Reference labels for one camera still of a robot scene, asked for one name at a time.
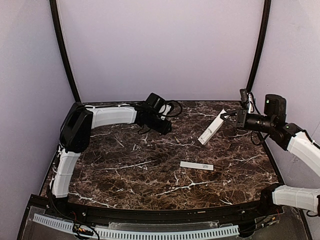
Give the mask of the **white remote control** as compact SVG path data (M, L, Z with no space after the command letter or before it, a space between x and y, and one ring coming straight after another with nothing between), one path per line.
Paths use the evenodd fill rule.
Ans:
M209 140L213 137L213 135L221 128L224 121L221 119L221 115L225 114L226 111L224 109L218 114L218 116L212 121L212 123L205 129L205 131L200 135L198 141L202 145L206 145Z

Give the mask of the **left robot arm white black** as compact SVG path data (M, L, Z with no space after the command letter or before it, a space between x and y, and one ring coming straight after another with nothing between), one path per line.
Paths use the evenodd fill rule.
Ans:
M76 162L89 146L93 129L117 124L136 124L166 135L172 131L169 118L173 110L172 103L155 93L138 103L93 106L75 102L60 128L58 161L49 185L52 195L58 199L68 196Z

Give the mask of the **white battery cover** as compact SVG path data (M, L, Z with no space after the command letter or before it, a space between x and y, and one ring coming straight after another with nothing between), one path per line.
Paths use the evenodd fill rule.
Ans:
M214 170L214 166L212 164L195 163L195 162L187 162L187 161L181 161L180 167L190 168L190 169L198 169L198 170L206 170L206 171L213 171Z

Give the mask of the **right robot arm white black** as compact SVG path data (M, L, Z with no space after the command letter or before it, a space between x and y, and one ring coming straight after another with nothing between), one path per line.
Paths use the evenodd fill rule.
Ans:
M250 113L249 98L241 94L243 108L227 111L220 118L234 128L265 133L284 151L302 160L314 173L320 173L320 146L305 129L286 122L287 101L276 94L267 94L264 113ZM320 191L315 188L298 188L274 183L260 193L258 211L265 215L274 206L289 206L320 215Z

